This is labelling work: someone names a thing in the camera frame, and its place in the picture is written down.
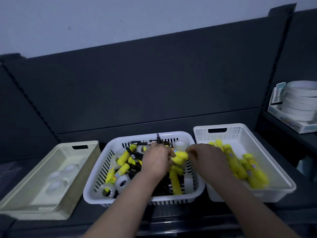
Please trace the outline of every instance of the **hand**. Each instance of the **hand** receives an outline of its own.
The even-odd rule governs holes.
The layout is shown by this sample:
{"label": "hand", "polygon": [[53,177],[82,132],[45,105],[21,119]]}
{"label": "hand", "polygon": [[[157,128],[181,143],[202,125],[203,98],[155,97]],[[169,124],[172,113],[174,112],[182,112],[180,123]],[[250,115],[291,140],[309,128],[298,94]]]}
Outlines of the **hand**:
{"label": "hand", "polygon": [[157,185],[174,164],[168,156],[175,157],[175,153],[170,147],[165,147],[163,144],[152,144],[150,149],[144,153],[141,173],[146,174],[147,178],[153,179]]}
{"label": "hand", "polygon": [[193,168],[212,186],[222,178],[233,177],[227,156],[220,148],[210,144],[193,144],[186,149]]}

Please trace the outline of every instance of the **white wall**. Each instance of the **white wall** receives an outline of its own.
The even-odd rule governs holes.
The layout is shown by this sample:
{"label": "white wall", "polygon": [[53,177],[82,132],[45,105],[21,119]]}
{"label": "white wall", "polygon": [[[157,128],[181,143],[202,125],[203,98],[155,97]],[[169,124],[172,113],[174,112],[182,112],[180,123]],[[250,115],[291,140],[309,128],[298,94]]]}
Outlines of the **white wall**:
{"label": "white wall", "polygon": [[317,0],[0,0],[0,54],[42,56],[267,16]]}

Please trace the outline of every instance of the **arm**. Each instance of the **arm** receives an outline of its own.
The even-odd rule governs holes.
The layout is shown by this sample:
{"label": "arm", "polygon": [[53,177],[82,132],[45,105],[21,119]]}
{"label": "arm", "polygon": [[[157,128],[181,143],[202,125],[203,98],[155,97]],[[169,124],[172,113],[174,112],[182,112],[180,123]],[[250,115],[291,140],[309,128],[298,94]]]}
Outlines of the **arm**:
{"label": "arm", "polygon": [[246,237],[299,237],[233,176],[220,148],[194,144],[186,151],[194,169],[232,210]]}
{"label": "arm", "polygon": [[143,156],[142,170],[83,237],[134,237],[154,188],[173,164],[168,156],[175,156],[171,148],[153,144]]}

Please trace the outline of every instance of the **person's left hand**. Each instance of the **person's left hand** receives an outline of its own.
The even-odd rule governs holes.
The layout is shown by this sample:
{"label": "person's left hand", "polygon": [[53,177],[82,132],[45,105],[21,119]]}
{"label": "person's left hand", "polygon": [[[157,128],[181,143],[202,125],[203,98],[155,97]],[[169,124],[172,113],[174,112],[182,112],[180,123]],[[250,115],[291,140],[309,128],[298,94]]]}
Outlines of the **person's left hand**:
{"label": "person's left hand", "polygon": [[141,173],[152,179],[153,182],[159,183],[174,164],[169,156],[175,157],[175,153],[170,147],[163,144],[152,144],[150,149],[144,153]]}

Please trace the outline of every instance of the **white tray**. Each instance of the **white tray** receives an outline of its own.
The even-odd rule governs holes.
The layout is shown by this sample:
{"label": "white tray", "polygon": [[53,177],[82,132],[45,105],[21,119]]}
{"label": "white tray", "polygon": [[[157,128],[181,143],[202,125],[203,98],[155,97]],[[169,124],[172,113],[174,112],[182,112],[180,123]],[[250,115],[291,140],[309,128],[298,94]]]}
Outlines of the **white tray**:
{"label": "white tray", "polygon": [[[243,154],[252,154],[259,167],[267,175],[269,187],[267,189],[251,189],[247,182],[244,183],[263,202],[278,202],[296,189],[294,181],[244,124],[197,126],[194,127],[194,134],[197,143],[208,143],[221,139],[224,144],[231,145],[233,152],[240,159]],[[223,202],[209,184],[207,184],[207,191],[212,201]]]}
{"label": "white tray", "polygon": [[[66,220],[75,209],[99,155],[98,141],[56,145],[0,201],[0,214],[18,220]],[[47,195],[48,176],[70,164],[78,164],[80,168],[74,178],[63,178],[67,182],[64,192]]]}
{"label": "white tray", "polygon": [[[159,133],[161,139],[173,142],[177,139],[185,140],[188,145],[194,144],[192,136],[186,132],[169,132],[169,133]],[[102,196],[101,193],[97,192],[98,188],[104,184],[106,175],[109,169],[109,162],[111,157],[116,153],[119,148],[128,145],[129,141],[133,140],[153,140],[156,139],[156,134],[147,135],[136,135],[136,136],[126,136],[111,140],[101,155],[99,156],[84,189],[84,199],[89,204],[101,204],[108,207],[113,203],[115,199],[107,198]],[[176,204],[176,203],[190,203],[199,196],[205,188],[205,181],[196,173],[192,168],[191,162],[188,160],[186,166],[184,167],[184,173],[189,173],[193,177],[194,192],[190,194],[183,194],[177,196],[155,196],[151,197],[149,204],[160,205],[160,204]],[[184,184],[180,184],[182,191],[184,192]]]}

